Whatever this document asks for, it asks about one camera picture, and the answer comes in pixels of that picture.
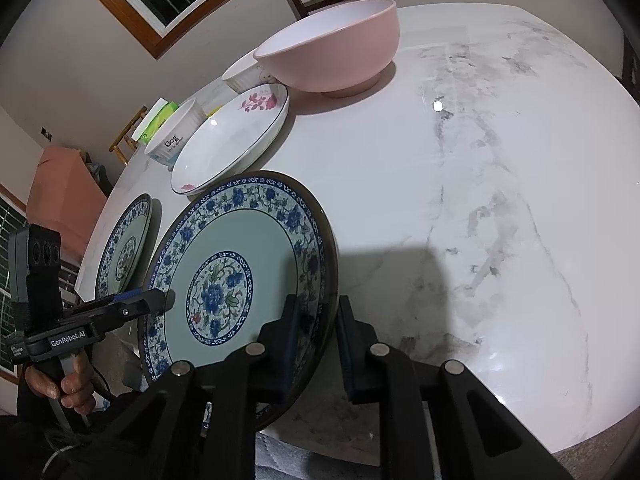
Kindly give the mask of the left hand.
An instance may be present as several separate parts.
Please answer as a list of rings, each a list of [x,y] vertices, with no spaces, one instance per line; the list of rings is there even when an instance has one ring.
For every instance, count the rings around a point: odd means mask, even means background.
[[[24,377],[29,389],[37,396],[60,400],[64,408],[72,408],[78,414],[88,415],[96,406],[93,367],[85,351],[74,357],[73,371],[66,374],[58,385],[33,366],[26,368]]]

